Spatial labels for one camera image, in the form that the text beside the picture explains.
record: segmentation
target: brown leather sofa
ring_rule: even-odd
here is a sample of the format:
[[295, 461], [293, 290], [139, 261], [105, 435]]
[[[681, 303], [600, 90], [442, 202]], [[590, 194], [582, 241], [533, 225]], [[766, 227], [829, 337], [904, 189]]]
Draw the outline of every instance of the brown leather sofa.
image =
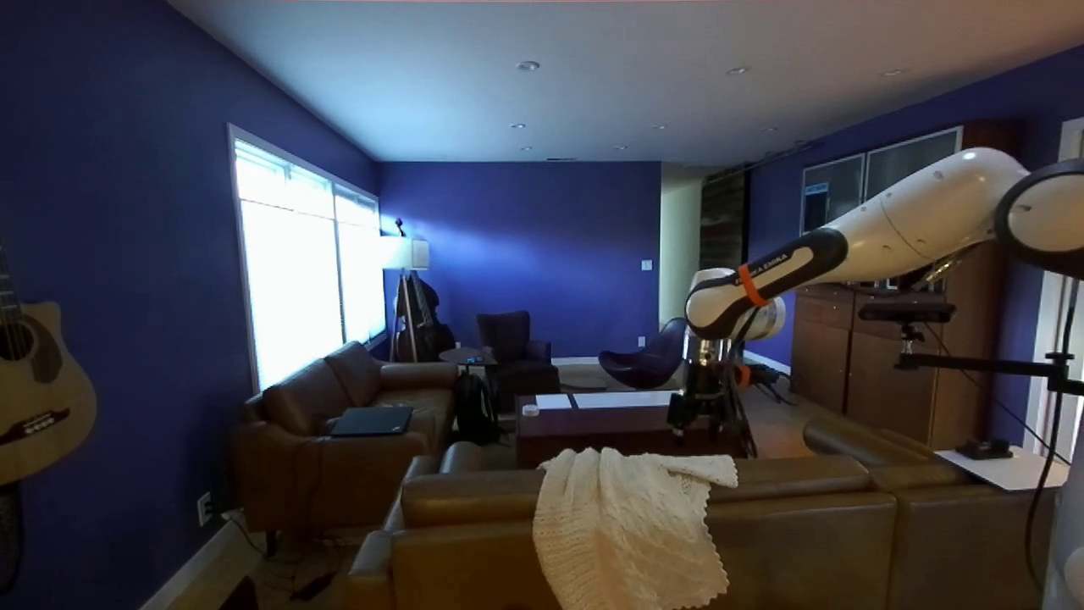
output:
[[[1050, 490], [1032, 557], [1030, 495], [997, 490], [924, 447], [814, 418], [818, 456], [738, 461], [738, 488], [714, 488], [707, 529], [733, 576], [726, 610], [1023, 610], [1037, 605]], [[354, 561], [341, 605], [556, 610], [533, 547], [543, 471], [489, 471], [455, 443], [417, 461], [383, 529]]]
[[[442, 454], [450, 364], [383, 364], [349, 341], [247, 399], [231, 438], [237, 500], [253, 532], [373, 529], [417, 454]], [[400, 438], [328, 438], [347, 407], [406, 402]]]

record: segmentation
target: lamp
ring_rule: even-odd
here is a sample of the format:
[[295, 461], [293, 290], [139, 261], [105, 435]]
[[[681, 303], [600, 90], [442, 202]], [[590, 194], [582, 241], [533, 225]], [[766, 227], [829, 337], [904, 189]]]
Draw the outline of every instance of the lamp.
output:
[[406, 311], [406, 338], [409, 338], [409, 364], [417, 364], [417, 317], [415, 317], [415, 294], [409, 294], [409, 279], [417, 270], [430, 268], [430, 245], [427, 241], [415, 241], [402, 234], [397, 238], [378, 238], [378, 268], [387, 270], [400, 270], [400, 294], [402, 294], [402, 311]]

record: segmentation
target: white cloth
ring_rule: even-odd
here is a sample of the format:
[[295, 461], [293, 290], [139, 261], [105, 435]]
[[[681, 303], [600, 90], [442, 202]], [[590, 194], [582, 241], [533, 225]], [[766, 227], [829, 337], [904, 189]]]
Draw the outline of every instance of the white cloth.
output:
[[710, 483], [738, 483], [728, 454], [564, 451], [543, 463], [534, 551], [564, 610], [707, 605], [728, 591], [707, 532]]

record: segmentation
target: white ceiling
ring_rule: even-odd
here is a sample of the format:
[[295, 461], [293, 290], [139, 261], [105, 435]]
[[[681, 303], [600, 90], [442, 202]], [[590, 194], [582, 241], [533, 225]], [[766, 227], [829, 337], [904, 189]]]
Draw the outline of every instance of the white ceiling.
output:
[[733, 167], [1084, 43], [1084, 0], [171, 0], [390, 163]]

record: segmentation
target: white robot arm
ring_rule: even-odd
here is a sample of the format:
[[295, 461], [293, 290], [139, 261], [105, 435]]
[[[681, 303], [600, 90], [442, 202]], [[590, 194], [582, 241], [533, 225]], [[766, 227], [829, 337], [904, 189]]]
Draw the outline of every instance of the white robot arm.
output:
[[[751, 264], [697, 270], [688, 324], [707, 341], [758, 338], [789, 288], [913, 273], [978, 241], [1084, 279], [1084, 160], [1028, 172], [997, 150], [954, 152]], [[1042, 605], [1084, 605], [1084, 447], [1056, 495]]]

